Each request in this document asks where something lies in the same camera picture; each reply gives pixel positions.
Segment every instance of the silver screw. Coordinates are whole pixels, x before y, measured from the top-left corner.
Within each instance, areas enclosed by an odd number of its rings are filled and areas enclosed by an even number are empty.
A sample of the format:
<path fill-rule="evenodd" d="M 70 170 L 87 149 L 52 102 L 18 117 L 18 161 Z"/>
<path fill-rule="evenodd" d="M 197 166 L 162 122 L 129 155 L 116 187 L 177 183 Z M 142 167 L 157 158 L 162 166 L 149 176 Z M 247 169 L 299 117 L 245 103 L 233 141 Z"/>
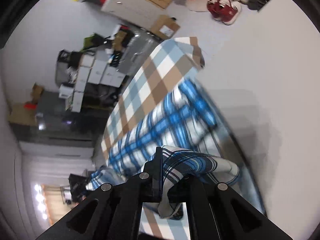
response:
<path fill-rule="evenodd" d="M 220 190 L 226 190 L 227 188 L 228 188 L 228 185 L 225 183 L 218 184 L 218 189 L 220 189 Z"/>
<path fill-rule="evenodd" d="M 140 177 L 141 179 L 147 179 L 147 178 L 149 178 L 149 174 L 146 173 L 146 172 L 143 172 L 143 173 L 140 173 L 139 177 Z"/>
<path fill-rule="evenodd" d="M 103 191 L 108 191 L 108 190 L 111 189 L 111 184 L 109 184 L 109 183 L 104 183 L 104 184 L 101 185 L 101 189 L 102 189 Z"/>

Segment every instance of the white floor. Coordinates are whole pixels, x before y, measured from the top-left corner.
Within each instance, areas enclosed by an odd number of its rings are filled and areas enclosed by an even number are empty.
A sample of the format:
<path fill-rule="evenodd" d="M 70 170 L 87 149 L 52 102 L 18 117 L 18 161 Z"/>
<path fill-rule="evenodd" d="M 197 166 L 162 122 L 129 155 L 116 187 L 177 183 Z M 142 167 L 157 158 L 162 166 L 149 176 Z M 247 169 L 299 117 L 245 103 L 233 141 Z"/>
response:
<path fill-rule="evenodd" d="M 241 5 L 242 10 L 238 19 L 232 25 L 225 25 L 212 19 L 210 12 L 193 12 L 187 7 L 172 2 L 166 9 L 169 16 L 175 17 L 180 29 L 173 37 L 198 37 L 199 46 L 203 51 L 205 62 L 216 55 L 224 42 L 231 37 L 237 26 L 244 23 L 250 15 L 257 11 L 249 10 Z"/>

